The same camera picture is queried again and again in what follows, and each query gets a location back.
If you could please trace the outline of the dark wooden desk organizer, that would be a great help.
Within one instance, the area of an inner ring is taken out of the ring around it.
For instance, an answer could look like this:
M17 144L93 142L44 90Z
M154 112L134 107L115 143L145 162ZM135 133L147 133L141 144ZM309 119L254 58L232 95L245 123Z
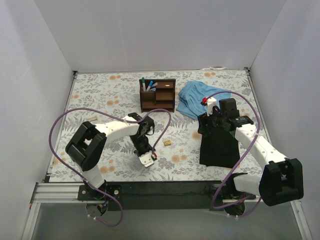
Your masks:
M147 89L150 81L158 83L156 91L143 91L142 79L139 79L139 100L141 112L150 112L154 109L165 109L175 112L176 105L176 79L145 79Z

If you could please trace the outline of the green capped white marker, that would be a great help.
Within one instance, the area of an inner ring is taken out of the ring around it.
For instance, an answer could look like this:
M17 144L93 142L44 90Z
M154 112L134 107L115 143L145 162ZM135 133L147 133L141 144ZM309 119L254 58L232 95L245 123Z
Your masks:
M145 84L145 78L144 77L141 78L141 84L142 84L142 90L143 90L143 92L145 92L146 91L146 84Z

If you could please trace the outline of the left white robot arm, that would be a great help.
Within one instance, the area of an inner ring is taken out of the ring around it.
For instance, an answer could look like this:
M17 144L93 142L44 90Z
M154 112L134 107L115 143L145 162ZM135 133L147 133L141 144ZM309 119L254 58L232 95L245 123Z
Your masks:
M102 124L83 122L77 129L65 151L71 160L80 168L84 181L91 184L89 194L95 200L106 196L106 181L104 180L98 162L106 144L124 137L130 137L135 147L135 155L140 163L148 168L154 164L157 155L152 152L147 135L155 127L150 117L143 119L136 112L130 113L121 121L111 121Z

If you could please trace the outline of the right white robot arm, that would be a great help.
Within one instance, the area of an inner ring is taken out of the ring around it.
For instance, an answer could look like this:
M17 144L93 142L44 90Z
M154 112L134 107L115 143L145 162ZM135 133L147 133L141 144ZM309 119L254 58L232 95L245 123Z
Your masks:
M207 111L197 118L198 133L202 135L199 163L233 168L241 158L239 145L242 145L262 169L261 176L232 173L222 184L230 198L252 194L270 207L303 198L301 162L287 158L260 136L254 122L240 115L234 98L204 98L201 104Z

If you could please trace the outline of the blue capped white marker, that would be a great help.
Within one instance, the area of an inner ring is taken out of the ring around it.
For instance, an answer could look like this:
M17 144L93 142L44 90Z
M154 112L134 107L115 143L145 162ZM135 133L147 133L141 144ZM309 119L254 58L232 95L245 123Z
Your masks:
M148 91L150 91L152 88L153 88L153 81L151 80L150 82L149 82L149 85L147 86L147 88L146 88L146 91L148 92Z

